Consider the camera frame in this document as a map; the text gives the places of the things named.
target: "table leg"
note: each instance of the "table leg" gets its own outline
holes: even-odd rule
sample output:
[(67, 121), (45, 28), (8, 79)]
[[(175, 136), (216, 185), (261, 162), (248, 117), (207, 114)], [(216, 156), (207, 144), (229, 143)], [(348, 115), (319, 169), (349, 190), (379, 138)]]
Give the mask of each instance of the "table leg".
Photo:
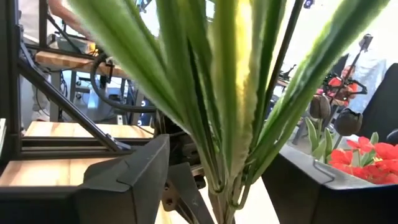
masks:
[(77, 77), (77, 72), (76, 71), (72, 71), (72, 74), (70, 76), (70, 94), (69, 94), (69, 100), (72, 103), (75, 101), (76, 77)]
[[(61, 76), (58, 72), (53, 72), (51, 74), (51, 83), (52, 85), (60, 91), (61, 89)], [(50, 103), (50, 121), (58, 122), (59, 118), (59, 107), (54, 102)]]
[[(139, 89), (137, 89), (137, 97), (136, 97), (136, 106), (142, 106), (142, 101), (144, 100), (144, 94), (142, 94)], [(138, 120), (141, 117), (140, 113), (133, 113), (132, 116), (132, 125), (138, 125)]]
[(126, 79), (122, 78), (122, 83), (120, 84), (120, 99), (124, 99), (124, 88), (126, 87)]

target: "gray container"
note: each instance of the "gray container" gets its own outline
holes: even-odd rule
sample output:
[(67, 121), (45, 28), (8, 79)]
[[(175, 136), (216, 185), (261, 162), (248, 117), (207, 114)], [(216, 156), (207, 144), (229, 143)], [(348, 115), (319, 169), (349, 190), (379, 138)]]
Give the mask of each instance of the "gray container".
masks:
[[(85, 41), (69, 37), (71, 42), (80, 49), (81, 52), (85, 53), (87, 51), (88, 44)], [(76, 50), (69, 44), (69, 42), (64, 37), (57, 37), (57, 45), (60, 50), (66, 50), (69, 52), (76, 52)]]

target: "bolt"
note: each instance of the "bolt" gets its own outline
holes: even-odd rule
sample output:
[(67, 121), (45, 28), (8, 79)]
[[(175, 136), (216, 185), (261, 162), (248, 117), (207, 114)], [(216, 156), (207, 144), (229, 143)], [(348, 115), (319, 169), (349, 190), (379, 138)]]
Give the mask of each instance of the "bolt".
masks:
[(167, 204), (168, 206), (172, 205), (172, 204), (173, 204), (173, 200), (172, 200), (171, 198), (168, 198), (168, 199), (166, 200), (166, 204)]

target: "dark tulip bud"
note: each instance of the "dark tulip bud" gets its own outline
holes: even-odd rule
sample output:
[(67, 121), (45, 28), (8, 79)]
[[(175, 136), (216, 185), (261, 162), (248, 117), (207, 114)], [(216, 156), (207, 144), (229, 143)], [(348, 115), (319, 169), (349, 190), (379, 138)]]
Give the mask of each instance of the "dark tulip bud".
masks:
[(349, 108), (343, 109), (335, 121), (335, 130), (341, 136), (356, 134), (362, 125), (362, 114)]
[(398, 144), (398, 128), (387, 135), (386, 143), (392, 144), (393, 146)]
[(314, 96), (310, 103), (310, 115), (315, 119), (325, 119), (330, 115), (329, 100), (326, 96)]

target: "red flower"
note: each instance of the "red flower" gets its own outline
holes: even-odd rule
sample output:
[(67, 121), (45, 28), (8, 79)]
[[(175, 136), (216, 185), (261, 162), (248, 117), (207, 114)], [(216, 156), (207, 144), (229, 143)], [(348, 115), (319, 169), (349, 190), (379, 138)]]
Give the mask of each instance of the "red flower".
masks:
[(376, 156), (380, 159), (398, 159), (398, 145), (393, 146), (387, 143), (376, 143), (374, 145)]
[(388, 174), (382, 180), (383, 184), (398, 184), (398, 175)]
[(359, 153), (363, 154), (364, 152), (370, 152), (373, 149), (373, 145), (370, 142), (369, 139), (366, 137), (359, 137), (358, 143), (347, 140), (347, 144), (352, 148), (352, 149), (358, 149)]
[(398, 184), (398, 175), (390, 173), (387, 169), (378, 165), (368, 165), (363, 167), (362, 179), (374, 184)]
[(377, 161), (375, 162), (375, 165), (377, 168), (383, 171), (398, 174), (398, 160), (396, 159)]
[(329, 162), (331, 165), (334, 164), (343, 164), (343, 165), (351, 165), (353, 161), (353, 152), (352, 151), (344, 151), (342, 149), (335, 149), (331, 152), (331, 161)]
[(329, 164), (336, 169), (339, 169), (347, 174), (353, 175), (353, 168), (351, 163), (353, 161), (353, 152), (344, 151), (342, 149), (335, 149), (331, 152), (331, 161)]

